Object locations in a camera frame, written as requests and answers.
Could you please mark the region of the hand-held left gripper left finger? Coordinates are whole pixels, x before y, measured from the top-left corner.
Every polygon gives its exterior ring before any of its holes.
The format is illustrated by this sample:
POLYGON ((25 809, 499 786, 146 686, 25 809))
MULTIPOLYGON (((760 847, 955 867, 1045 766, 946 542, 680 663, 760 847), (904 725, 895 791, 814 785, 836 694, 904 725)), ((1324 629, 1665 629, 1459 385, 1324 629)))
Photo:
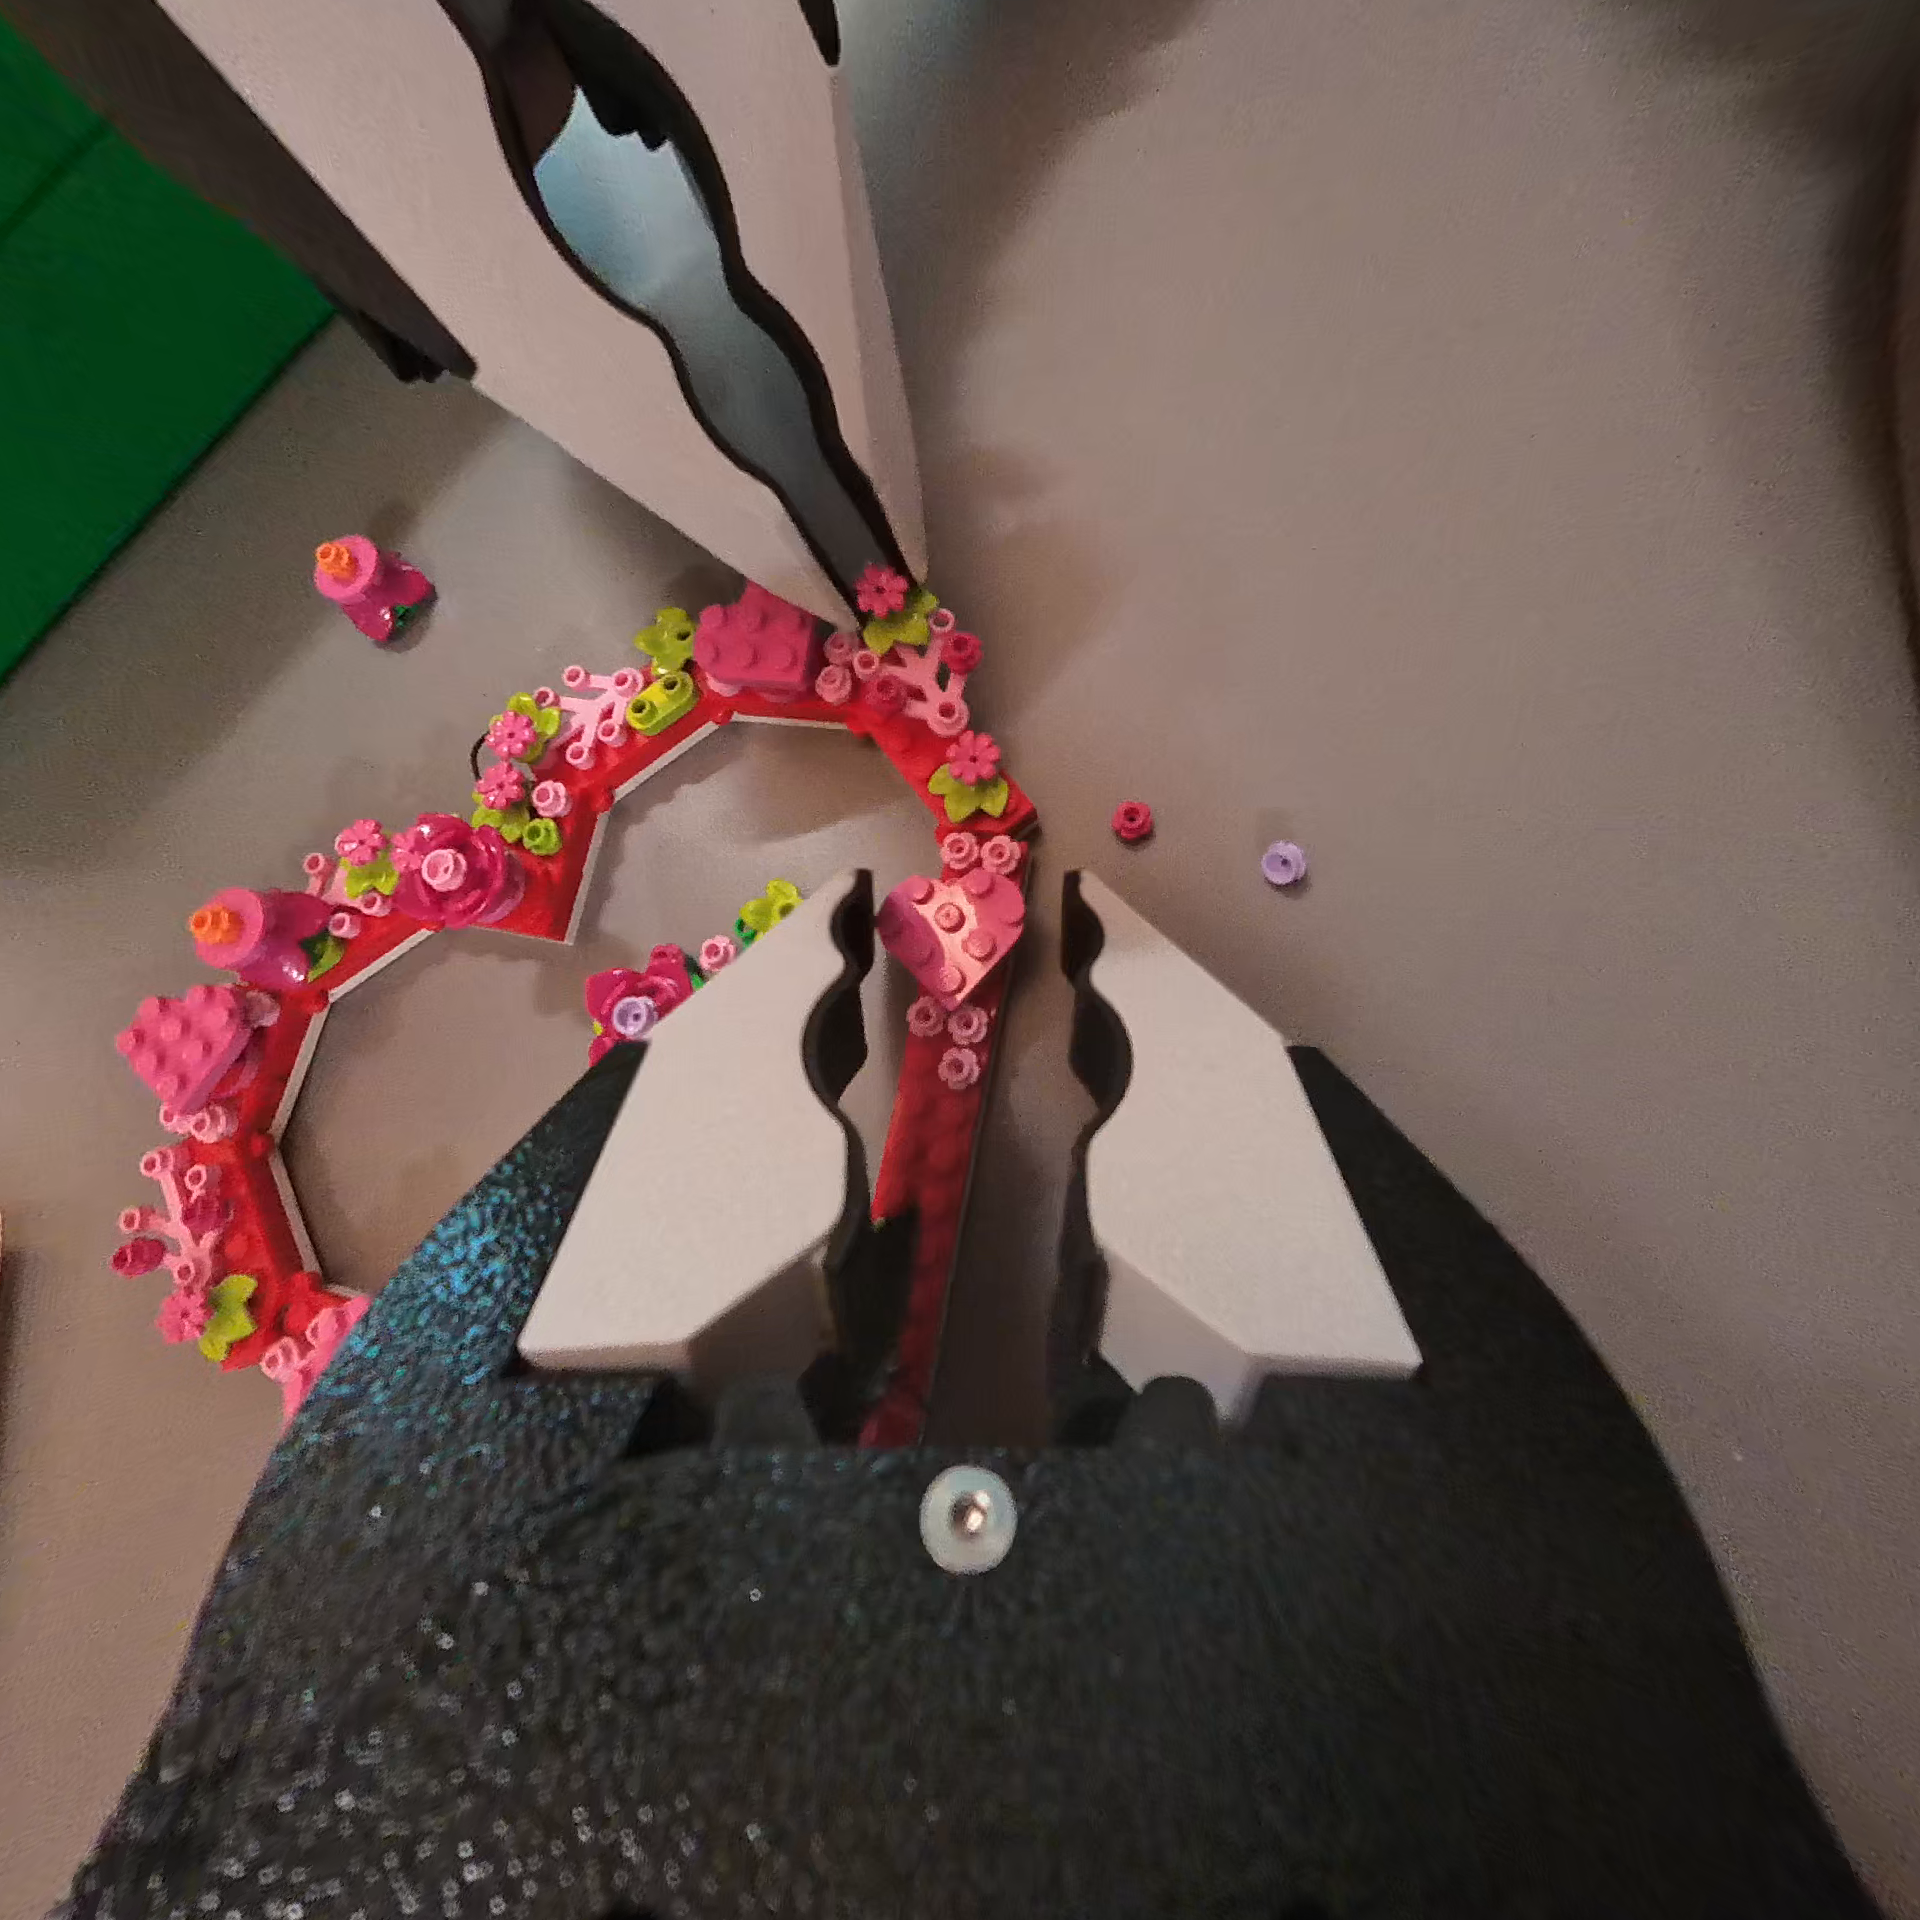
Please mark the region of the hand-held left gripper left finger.
POLYGON ((793 1377, 855 1353, 869 1176, 838 1097, 871 961, 871 872, 849 870, 655 1028, 524 1324, 527 1366, 793 1377))

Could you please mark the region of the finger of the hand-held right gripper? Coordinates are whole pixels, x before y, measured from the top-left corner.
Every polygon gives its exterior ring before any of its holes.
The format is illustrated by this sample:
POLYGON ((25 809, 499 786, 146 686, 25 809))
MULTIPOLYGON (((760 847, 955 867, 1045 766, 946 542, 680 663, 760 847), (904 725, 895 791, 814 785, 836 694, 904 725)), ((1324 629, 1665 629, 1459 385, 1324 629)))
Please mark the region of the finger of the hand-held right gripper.
POLYGON ((836 586, 927 571, 832 3, 565 3, 562 238, 836 586))
POLYGON ((565 3, 161 3, 458 337, 473 385, 745 578, 853 611, 562 238, 565 3))

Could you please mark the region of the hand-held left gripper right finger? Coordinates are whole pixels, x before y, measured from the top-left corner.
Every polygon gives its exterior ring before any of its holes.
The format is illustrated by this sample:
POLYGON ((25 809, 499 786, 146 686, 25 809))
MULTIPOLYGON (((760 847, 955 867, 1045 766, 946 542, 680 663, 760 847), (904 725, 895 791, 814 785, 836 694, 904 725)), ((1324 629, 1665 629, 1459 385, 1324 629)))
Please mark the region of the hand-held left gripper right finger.
POLYGON ((1270 1375, 1415 1377, 1419 1350, 1282 1035, 1091 872, 1061 887, 1072 1151, 1059 1388, 1198 1382, 1238 1423, 1270 1375))

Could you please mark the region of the red lego heart frame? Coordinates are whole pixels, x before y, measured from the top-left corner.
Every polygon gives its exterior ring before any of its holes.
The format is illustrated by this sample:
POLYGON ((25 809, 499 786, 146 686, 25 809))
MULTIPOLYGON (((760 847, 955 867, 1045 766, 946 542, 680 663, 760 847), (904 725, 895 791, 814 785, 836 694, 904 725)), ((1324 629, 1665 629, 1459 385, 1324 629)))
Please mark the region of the red lego heart frame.
POLYGON ((114 1035, 158 1097, 170 1143, 141 1160, 158 1202, 117 1216, 111 1266, 168 1274, 158 1329, 221 1373, 260 1373, 290 1422, 367 1296, 322 1284, 281 1133, 328 1014, 372 974, 446 932, 576 940, 612 809, 727 725, 849 732, 875 745, 941 831, 941 863, 877 910, 877 940, 911 974, 904 1062, 877 1155, 871 1226, 911 1226, 904 1333, 884 1350, 861 1441, 923 1428, 941 1311, 995 1056, 1009 961, 1024 932, 1040 814, 972 719, 980 638, 949 607, 923 648, 875 658, 804 607, 745 586, 705 611, 663 607, 639 663, 562 669, 517 694, 473 749, 466 817, 405 831, 346 826, 304 858, 304 887, 227 887, 191 919, 219 984, 146 996, 114 1035))

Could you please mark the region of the small pink flower lime leaf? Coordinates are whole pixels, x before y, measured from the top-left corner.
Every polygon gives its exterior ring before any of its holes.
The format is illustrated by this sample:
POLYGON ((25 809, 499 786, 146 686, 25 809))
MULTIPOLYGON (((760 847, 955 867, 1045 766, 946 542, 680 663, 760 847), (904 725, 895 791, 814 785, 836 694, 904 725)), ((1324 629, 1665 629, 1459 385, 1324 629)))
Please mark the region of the small pink flower lime leaf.
POLYGON ((871 563, 855 578, 861 648, 884 658, 893 648, 923 648, 941 597, 893 564, 871 563))

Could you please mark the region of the lego rose on green plant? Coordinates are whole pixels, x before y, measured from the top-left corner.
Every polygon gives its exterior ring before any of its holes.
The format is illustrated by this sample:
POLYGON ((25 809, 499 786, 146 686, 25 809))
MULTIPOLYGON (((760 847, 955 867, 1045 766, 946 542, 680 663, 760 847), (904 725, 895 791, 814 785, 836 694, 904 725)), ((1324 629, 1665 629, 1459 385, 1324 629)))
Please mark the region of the lego rose on green plant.
POLYGON ((584 984, 584 1010, 593 1028, 587 1066, 599 1066, 617 1045, 652 1038, 670 1014, 687 1006, 718 971, 730 967, 730 961, 770 934, 800 903, 804 892, 793 881, 775 878, 760 895, 745 903, 730 932, 712 934, 698 949, 655 943, 637 967, 592 974, 584 984))

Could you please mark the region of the loose magenta lego flower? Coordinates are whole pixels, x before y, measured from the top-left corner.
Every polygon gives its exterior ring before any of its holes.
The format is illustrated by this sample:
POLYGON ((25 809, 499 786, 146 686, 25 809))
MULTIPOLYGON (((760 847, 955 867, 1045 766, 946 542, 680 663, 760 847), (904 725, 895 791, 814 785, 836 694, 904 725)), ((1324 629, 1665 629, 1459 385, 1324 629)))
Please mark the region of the loose magenta lego flower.
POLYGON ((438 597, 436 586, 367 535, 320 542, 314 589, 372 643, 393 643, 438 597))

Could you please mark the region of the large green plastic bin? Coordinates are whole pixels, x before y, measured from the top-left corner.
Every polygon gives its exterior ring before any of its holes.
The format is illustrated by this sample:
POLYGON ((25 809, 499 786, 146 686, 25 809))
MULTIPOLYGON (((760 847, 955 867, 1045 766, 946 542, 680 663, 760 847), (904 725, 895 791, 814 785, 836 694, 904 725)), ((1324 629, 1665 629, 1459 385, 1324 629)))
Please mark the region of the large green plastic bin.
POLYGON ((4 673, 328 316, 4 26, 4 673))

